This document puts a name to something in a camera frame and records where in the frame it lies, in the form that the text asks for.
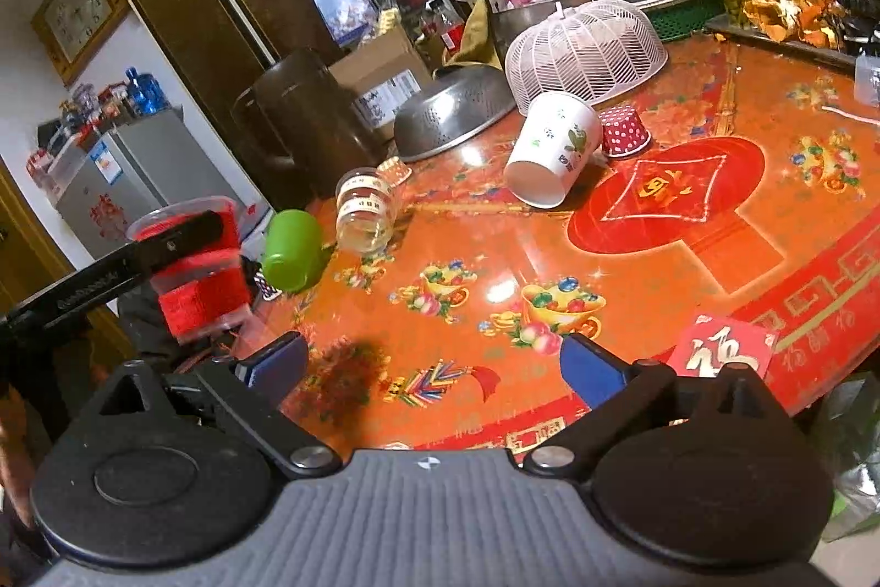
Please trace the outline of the clear cup with red bands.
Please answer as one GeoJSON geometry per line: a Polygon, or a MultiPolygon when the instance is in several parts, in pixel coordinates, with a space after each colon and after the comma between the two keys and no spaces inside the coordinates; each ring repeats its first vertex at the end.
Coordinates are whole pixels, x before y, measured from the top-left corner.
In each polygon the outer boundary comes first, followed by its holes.
{"type": "Polygon", "coordinates": [[[233,329],[251,317],[237,229],[237,202],[222,195],[172,204],[140,217],[127,229],[128,240],[146,240],[182,222],[215,211],[222,221],[218,240],[189,253],[151,278],[170,334],[179,344],[233,329]]]}

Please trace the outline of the green plastic cup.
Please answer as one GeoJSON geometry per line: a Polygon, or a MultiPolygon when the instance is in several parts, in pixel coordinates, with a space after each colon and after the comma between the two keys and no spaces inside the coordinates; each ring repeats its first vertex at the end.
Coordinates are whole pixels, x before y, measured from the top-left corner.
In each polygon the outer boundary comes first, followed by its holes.
{"type": "Polygon", "coordinates": [[[268,224],[261,271],[266,282],[286,293],[312,286],[323,268],[322,231],[304,210],[283,210],[268,224]]]}

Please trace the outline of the clear cup with cream bands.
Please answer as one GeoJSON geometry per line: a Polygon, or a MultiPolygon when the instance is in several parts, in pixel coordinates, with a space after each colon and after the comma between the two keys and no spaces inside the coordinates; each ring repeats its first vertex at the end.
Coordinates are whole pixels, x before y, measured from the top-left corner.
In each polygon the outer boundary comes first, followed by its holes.
{"type": "Polygon", "coordinates": [[[337,247],[361,256],[382,252],[397,220],[391,186],[374,168],[361,167],[348,171],[335,189],[337,247]]]}

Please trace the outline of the white paper cup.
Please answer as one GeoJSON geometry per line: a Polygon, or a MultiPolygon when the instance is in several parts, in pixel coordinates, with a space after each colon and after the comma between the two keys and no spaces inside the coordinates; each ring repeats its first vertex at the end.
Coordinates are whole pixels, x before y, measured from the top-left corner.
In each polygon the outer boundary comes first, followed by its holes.
{"type": "Polygon", "coordinates": [[[554,209],[567,198],[601,140],[601,120],[586,101],[564,91],[543,92],[526,110],[504,167],[505,186],[528,206],[554,209]]]}

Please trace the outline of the purple polka dot cupcake liner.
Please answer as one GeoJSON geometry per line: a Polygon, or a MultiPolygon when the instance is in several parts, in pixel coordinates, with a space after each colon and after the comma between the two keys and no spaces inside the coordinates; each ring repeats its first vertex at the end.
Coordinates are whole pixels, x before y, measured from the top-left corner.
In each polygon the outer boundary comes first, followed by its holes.
{"type": "Polygon", "coordinates": [[[266,303],[276,301],[277,298],[282,297],[283,295],[281,289],[277,289],[267,282],[261,270],[256,271],[254,274],[254,283],[256,290],[258,291],[258,297],[260,297],[262,301],[266,301],[266,303]]]}

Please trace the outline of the grey refrigerator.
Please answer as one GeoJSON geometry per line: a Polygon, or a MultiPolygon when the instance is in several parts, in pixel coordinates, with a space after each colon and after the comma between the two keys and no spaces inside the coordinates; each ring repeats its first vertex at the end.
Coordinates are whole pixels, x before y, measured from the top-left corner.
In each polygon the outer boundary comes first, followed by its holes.
{"type": "Polygon", "coordinates": [[[178,109],[101,134],[71,177],[55,209],[96,259],[127,242],[128,227],[151,211],[203,196],[237,196],[178,109]]]}

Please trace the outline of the brown plastic pitcher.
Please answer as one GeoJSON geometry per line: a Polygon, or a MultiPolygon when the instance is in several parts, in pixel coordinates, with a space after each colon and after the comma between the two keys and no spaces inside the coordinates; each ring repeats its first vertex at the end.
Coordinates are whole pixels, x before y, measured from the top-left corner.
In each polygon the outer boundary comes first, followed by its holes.
{"type": "Polygon", "coordinates": [[[230,116],[256,161],[256,185],[273,210],[303,209],[336,193],[350,170],[385,152],[358,118],[355,95],[307,48],[297,48],[236,98],[230,116]]]}

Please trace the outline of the blue water bottle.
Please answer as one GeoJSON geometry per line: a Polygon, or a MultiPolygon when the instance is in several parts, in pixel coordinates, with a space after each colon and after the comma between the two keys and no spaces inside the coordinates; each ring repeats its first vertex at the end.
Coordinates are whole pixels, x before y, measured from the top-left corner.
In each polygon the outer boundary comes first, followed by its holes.
{"type": "Polygon", "coordinates": [[[163,88],[151,73],[139,73],[136,68],[128,67],[125,77],[127,97],[139,116],[152,116],[170,106],[163,88]]]}

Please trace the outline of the cardboard box with label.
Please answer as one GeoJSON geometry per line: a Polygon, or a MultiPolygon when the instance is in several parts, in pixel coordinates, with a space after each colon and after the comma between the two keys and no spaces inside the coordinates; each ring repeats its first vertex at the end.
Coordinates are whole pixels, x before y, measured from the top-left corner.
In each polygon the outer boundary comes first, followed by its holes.
{"type": "Polygon", "coordinates": [[[329,68],[354,99],[361,124],[382,141],[394,139],[394,122],[406,101],[427,88],[431,73],[403,28],[369,40],[329,68]]]}

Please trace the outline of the red polka dot cupcake liner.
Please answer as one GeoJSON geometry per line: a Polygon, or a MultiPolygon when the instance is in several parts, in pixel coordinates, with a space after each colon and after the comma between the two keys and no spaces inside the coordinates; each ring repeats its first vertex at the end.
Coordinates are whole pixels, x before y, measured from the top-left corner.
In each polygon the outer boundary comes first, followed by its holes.
{"type": "Polygon", "coordinates": [[[608,158],[622,160],[643,152],[652,134],[640,118],[634,104],[622,104],[599,114],[603,127],[603,149],[608,158]]]}

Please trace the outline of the steel colander bowl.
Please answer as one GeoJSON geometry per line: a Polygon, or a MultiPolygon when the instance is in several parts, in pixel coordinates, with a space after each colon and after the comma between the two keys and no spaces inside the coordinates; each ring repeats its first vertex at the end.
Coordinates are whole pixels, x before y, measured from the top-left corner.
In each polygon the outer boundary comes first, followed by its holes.
{"type": "Polygon", "coordinates": [[[501,70],[457,68],[401,104],[394,120],[397,155],[403,162],[440,155],[488,130],[515,107],[501,70]]]}

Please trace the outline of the white mesh food cover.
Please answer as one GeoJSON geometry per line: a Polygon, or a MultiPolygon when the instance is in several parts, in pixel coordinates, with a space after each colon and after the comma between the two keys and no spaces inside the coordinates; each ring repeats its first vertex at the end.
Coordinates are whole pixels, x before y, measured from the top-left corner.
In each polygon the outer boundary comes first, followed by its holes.
{"type": "Polygon", "coordinates": [[[668,51],[645,12],[624,0],[558,6],[520,32],[504,55],[504,73],[520,114],[551,91],[597,104],[656,76],[668,51]]]}

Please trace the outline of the large steel basin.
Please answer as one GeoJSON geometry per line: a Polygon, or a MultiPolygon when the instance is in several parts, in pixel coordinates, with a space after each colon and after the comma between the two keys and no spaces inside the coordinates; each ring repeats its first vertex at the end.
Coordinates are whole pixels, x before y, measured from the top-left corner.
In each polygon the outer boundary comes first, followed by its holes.
{"type": "Polygon", "coordinates": [[[507,49],[522,31],[546,21],[559,9],[582,6],[591,0],[532,0],[525,6],[492,13],[491,30],[499,61],[504,61],[507,49]]]}

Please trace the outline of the tray of dried orange peels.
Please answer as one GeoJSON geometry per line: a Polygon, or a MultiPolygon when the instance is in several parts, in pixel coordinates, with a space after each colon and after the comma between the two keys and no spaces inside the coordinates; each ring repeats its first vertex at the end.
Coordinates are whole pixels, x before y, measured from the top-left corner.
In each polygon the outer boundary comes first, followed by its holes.
{"type": "Polygon", "coordinates": [[[853,72],[878,67],[878,0],[722,0],[706,22],[717,36],[779,46],[816,63],[853,72]]]}

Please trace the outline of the wall clock wooden frame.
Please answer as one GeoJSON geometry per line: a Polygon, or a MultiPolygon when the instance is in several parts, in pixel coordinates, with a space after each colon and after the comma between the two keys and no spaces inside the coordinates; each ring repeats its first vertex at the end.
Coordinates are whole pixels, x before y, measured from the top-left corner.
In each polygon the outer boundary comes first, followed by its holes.
{"type": "Polygon", "coordinates": [[[127,0],[43,0],[31,29],[70,88],[130,12],[127,0]]]}

